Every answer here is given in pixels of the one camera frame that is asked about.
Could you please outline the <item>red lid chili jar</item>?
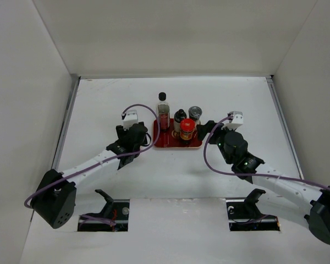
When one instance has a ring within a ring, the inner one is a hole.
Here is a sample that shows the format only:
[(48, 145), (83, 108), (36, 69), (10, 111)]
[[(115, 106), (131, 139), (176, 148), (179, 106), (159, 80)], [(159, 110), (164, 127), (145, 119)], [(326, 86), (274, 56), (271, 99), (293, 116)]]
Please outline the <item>red lid chili jar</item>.
[(190, 118), (185, 118), (180, 122), (180, 139), (183, 143), (188, 144), (193, 137), (196, 124)]

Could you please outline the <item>clear lid salt grinder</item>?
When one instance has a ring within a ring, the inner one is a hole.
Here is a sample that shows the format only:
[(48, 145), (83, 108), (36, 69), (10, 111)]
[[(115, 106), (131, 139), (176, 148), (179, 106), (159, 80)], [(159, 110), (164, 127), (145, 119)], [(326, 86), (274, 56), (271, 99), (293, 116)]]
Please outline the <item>clear lid salt grinder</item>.
[(191, 106), (188, 109), (188, 114), (190, 119), (192, 119), (195, 123), (199, 123), (202, 116), (202, 109), (199, 106)]

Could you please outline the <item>small black dome cap bottle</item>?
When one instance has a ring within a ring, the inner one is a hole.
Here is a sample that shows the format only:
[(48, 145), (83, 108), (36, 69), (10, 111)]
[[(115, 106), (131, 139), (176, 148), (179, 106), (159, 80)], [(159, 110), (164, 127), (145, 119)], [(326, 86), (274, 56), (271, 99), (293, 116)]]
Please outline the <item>small black dome cap bottle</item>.
[(183, 109), (179, 109), (174, 114), (173, 125), (174, 125), (174, 136), (176, 138), (178, 138), (179, 137), (179, 134), (180, 134), (180, 123), (185, 118), (186, 118), (186, 113), (185, 113), (185, 111)]

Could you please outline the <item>dark sauce bottle black cap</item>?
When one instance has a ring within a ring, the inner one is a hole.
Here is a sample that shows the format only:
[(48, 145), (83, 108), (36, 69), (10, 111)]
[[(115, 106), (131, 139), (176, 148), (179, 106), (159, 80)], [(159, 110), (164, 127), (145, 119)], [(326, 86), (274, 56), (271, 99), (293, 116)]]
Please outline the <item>dark sauce bottle black cap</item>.
[(166, 131), (170, 127), (170, 107), (166, 101), (167, 95), (165, 92), (158, 94), (159, 103), (157, 104), (157, 114), (159, 117), (160, 128), (162, 131)]

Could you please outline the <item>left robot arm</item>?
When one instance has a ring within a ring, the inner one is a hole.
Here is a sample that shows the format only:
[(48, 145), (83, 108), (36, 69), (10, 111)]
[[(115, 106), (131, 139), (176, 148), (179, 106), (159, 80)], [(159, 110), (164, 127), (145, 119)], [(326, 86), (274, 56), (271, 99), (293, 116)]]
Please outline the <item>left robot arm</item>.
[(102, 200), (97, 202), (80, 202), (76, 197), (83, 187), (114, 176), (149, 149), (148, 129), (143, 122), (134, 123), (128, 128), (119, 125), (116, 131), (117, 140), (92, 159), (62, 172), (48, 170), (25, 206), (32, 208), (53, 229), (65, 225), (74, 214), (87, 220), (113, 224), (112, 220), (107, 219), (112, 214), (113, 200), (104, 191), (95, 190), (102, 196)]

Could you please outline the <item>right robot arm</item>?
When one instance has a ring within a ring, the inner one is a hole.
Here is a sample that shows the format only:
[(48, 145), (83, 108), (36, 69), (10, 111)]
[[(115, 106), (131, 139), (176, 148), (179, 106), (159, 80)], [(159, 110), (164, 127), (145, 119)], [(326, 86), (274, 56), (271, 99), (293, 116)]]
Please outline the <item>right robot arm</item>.
[(205, 145), (216, 145), (231, 166), (230, 172), (209, 169), (258, 186), (245, 199), (244, 211), (249, 217), (262, 214), (287, 219), (330, 245), (330, 186), (291, 178), (273, 169), (248, 151), (248, 142), (236, 131), (240, 125), (230, 115), (218, 123), (210, 120), (197, 126), (198, 139)]

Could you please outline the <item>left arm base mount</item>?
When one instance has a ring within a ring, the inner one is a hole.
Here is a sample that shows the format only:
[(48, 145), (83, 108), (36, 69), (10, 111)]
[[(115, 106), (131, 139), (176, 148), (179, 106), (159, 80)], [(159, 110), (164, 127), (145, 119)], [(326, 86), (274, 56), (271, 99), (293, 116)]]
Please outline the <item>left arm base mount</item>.
[(82, 200), (76, 206), (81, 209), (77, 231), (79, 232), (127, 232), (130, 200), (113, 199), (101, 189)]

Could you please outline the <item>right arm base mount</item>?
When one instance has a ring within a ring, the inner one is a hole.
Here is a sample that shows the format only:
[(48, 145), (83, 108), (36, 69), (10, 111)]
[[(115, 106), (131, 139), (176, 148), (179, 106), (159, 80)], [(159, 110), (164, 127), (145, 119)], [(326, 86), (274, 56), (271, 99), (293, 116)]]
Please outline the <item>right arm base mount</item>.
[(257, 207), (266, 192), (254, 189), (247, 197), (226, 199), (228, 225), (231, 232), (280, 231), (276, 216), (262, 214)]

